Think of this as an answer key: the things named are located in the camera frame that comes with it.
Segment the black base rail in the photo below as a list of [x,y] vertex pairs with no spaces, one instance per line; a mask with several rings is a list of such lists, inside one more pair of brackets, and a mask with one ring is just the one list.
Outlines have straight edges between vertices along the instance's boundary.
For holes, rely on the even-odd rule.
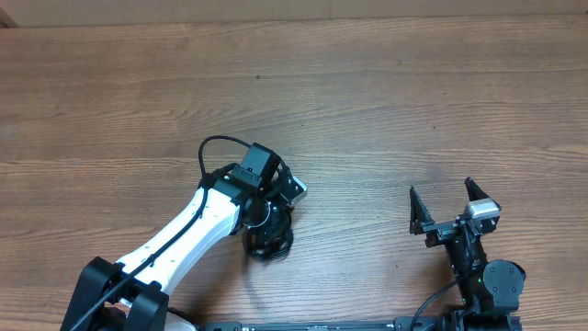
[[447,331],[449,324],[441,317],[419,317],[411,327],[410,316],[396,317],[388,321],[345,321],[246,324],[235,321],[198,325],[197,331]]

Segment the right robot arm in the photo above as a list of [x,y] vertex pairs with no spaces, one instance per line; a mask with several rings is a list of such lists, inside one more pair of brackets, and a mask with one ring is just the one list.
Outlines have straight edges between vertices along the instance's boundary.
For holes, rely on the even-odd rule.
[[[519,308],[525,270],[504,259],[490,261],[481,238],[496,230],[502,207],[475,181],[464,181],[469,202],[453,221],[436,222],[415,188],[410,188],[410,233],[423,234],[428,247],[443,246],[455,279],[432,294],[414,313],[410,330],[520,330]],[[460,305],[450,305],[438,317],[422,317],[425,308],[453,287]]]

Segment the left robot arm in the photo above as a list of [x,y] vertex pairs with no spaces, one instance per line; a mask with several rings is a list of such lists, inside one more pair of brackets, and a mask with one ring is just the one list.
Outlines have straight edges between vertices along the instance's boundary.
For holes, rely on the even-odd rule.
[[285,257],[293,244],[291,213],[307,192],[281,157],[258,143],[239,163],[203,170],[191,201],[152,239],[114,263],[95,257],[84,267],[62,329],[195,329],[169,308],[189,270],[235,234],[249,257]]

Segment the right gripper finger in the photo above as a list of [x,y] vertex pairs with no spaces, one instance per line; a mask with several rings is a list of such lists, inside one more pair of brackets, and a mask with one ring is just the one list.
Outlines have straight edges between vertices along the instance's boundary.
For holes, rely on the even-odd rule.
[[467,177],[464,181],[464,184],[466,186],[470,201],[485,200],[490,197],[476,184],[476,182],[471,177]]
[[428,209],[417,193],[415,187],[410,188],[411,218],[410,233],[424,234],[427,232],[426,227],[432,226],[435,221],[430,215]]

